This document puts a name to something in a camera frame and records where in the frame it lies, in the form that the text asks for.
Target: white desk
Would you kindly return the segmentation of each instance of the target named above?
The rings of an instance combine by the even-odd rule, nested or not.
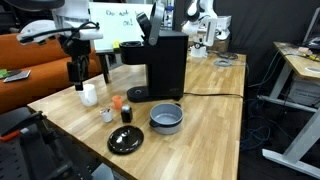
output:
[[[284,56],[285,54],[291,54],[290,47],[285,43],[274,43],[276,48]],[[315,112],[311,117],[308,123],[304,126],[298,136],[293,140],[291,145],[286,149],[283,154],[279,154],[274,151],[262,149],[262,154],[265,158],[292,168],[294,170],[300,171],[302,173],[308,174],[315,178],[320,179],[320,169],[304,162],[301,162],[300,159],[303,155],[313,146],[313,144],[320,138],[320,108],[314,109],[295,103],[284,102],[281,99],[278,99],[280,91],[282,90],[284,83],[288,79],[290,72],[294,72],[302,77],[308,79],[320,79],[320,73],[308,71],[307,67],[313,67],[320,69],[320,63],[311,61],[298,56],[284,56],[286,63],[278,77],[276,84],[269,96],[260,96],[260,99],[286,105],[293,108],[298,108],[310,112]]]

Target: small bottle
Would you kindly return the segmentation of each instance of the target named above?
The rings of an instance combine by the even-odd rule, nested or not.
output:
[[[165,7],[165,23],[164,23],[164,25],[169,30],[172,29],[173,10],[174,10],[174,7],[171,5]]]
[[[129,105],[123,105],[121,108],[122,122],[130,123],[132,121],[132,109]]]

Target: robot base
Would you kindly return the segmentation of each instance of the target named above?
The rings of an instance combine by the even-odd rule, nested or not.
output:
[[[192,57],[206,58],[208,55],[207,48],[205,46],[202,46],[200,48],[196,48],[195,46],[192,46],[190,55]]]
[[[148,102],[148,101],[157,101],[164,99],[174,99],[179,101],[180,96],[149,96],[147,86],[137,86],[129,89],[127,91],[128,100],[131,102]]]

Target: coffee maker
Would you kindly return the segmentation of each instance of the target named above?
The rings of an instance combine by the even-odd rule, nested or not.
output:
[[[145,35],[143,41],[127,41],[119,45],[124,64],[146,66],[147,85],[127,91],[131,102],[179,100],[183,97],[188,35],[161,30],[163,13],[164,7],[154,3],[150,21],[144,13],[138,14],[137,21]]]

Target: lid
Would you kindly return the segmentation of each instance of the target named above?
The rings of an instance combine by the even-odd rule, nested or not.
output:
[[[131,107],[126,104],[126,105],[123,105],[123,106],[122,106],[121,111],[122,111],[122,112],[130,112],[130,108],[131,108]]]
[[[123,126],[110,135],[108,148],[115,154],[129,154],[141,146],[143,137],[143,132],[139,128]]]

